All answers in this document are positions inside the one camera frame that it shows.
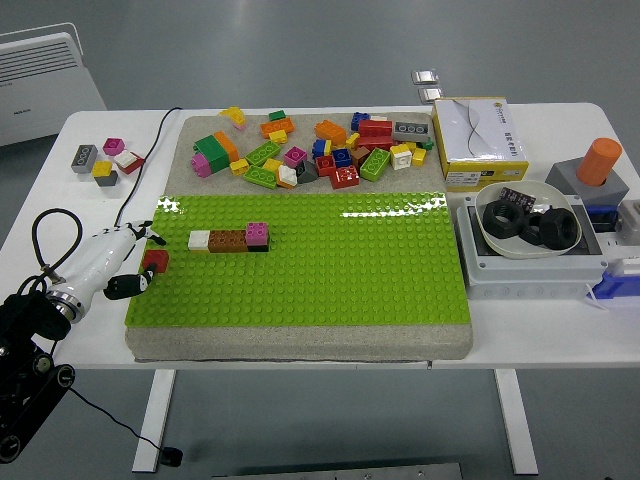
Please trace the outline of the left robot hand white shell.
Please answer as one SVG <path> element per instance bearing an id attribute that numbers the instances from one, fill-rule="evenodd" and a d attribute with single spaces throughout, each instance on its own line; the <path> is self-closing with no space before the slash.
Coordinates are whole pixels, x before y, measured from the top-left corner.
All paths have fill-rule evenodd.
<path id="1" fill-rule="evenodd" d="M 48 289 L 47 296 L 68 305 L 75 311 L 73 320 L 79 321 L 90 309 L 94 295 L 107 287 L 138 240 L 166 244 L 151 225 L 151 220 L 126 222 L 83 240 L 64 266 L 62 280 Z"/>

